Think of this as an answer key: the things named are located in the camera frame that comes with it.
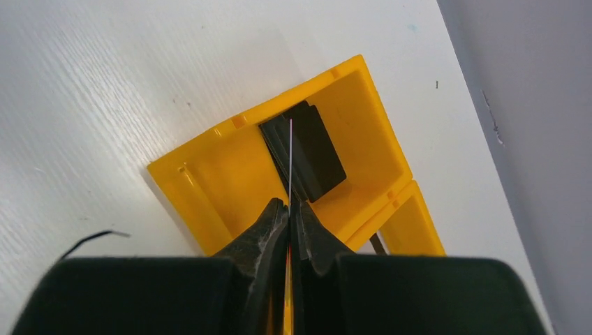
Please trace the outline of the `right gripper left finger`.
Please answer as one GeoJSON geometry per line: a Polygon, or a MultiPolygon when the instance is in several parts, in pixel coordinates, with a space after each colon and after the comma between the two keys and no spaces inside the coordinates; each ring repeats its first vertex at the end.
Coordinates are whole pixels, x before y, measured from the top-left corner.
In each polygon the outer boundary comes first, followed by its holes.
{"type": "Polygon", "coordinates": [[[62,258],[14,334],[281,334],[288,210],[271,199],[209,257],[62,258]]]}

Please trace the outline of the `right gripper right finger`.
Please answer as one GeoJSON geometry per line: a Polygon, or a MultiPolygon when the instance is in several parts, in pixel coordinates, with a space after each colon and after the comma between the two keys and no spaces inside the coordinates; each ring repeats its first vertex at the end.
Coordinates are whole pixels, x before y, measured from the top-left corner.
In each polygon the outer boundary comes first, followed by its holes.
{"type": "Polygon", "coordinates": [[[544,334],[514,270],[488,258],[365,255],[290,207],[295,334],[544,334]]]}

